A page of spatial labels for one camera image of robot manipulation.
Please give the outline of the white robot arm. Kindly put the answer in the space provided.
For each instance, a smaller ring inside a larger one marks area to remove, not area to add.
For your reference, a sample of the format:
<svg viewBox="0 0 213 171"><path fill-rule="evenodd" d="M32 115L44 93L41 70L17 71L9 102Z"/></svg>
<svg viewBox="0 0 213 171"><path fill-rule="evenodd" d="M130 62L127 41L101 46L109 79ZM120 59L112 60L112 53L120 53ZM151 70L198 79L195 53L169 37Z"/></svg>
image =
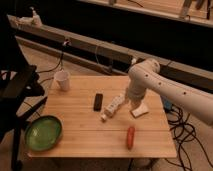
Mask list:
<svg viewBox="0 0 213 171"><path fill-rule="evenodd" d="M152 58L133 65L128 71L128 98L141 102L150 89L213 127L213 94L167 79L159 72L160 64Z"/></svg>

